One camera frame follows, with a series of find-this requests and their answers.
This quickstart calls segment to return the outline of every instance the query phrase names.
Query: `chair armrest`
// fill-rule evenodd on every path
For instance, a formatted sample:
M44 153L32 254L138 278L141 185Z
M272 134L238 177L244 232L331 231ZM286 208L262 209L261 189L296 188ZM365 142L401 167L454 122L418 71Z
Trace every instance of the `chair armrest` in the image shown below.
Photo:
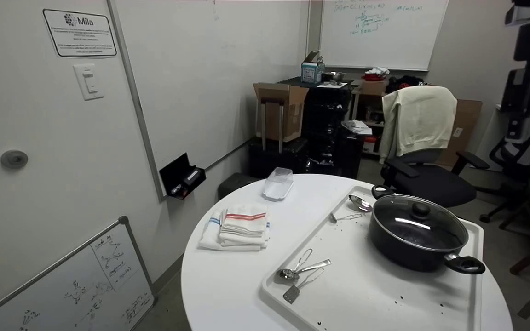
M463 152L455 152L455 154L457 154L457 156L459 158L457 159L457 162L455 163L455 165L451 169L451 172L456 174L456 175L459 175L461 173L461 171L463 170L463 168L465 167L465 165L467 163L469 163L472 166L476 167L476 169L488 169L488 168L490 168L490 165L488 163L484 162L484 160L482 160L479 157L473 155L472 153L463 151Z
M414 170L408 164L398 159L386 159L384 163L387 164L392 169L396 170L397 172L402 173L406 177L415 178L415 177L420 176L418 171Z

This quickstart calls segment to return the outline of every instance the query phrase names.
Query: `mila logo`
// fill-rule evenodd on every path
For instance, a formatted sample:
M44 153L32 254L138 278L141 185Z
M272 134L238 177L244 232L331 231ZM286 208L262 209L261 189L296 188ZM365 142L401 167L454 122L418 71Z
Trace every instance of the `mila logo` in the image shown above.
M75 17L72 13L65 14L65 23L74 27L75 25L93 25L93 21L86 17Z

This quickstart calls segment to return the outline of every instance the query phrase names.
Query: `pot handle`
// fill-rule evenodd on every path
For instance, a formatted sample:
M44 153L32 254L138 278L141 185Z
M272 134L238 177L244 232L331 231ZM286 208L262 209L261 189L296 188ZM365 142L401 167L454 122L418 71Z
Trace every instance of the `pot handle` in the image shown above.
M445 265L458 273L482 274L486 272L486 266L480 260L472 256L459 256L457 254L445 255Z
M374 198L380 199L381 197L385 197L386 195L394 195L394 191L385 185L376 185L372 187L372 195Z

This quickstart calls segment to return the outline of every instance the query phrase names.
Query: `cream sweater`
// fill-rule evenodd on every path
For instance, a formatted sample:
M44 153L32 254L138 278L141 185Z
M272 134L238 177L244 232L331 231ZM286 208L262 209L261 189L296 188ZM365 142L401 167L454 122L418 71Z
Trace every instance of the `cream sweater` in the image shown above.
M447 148L457 100L439 86L411 86L381 99L385 127L380 162L426 148Z

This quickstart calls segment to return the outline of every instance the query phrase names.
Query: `light switch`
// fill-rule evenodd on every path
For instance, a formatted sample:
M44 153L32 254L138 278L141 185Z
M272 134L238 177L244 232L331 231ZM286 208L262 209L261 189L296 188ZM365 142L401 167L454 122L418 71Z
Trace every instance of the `light switch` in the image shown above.
M91 100L97 98L103 98L104 94L101 92L98 84L97 77L95 75L94 64L76 64L73 65L83 99Z

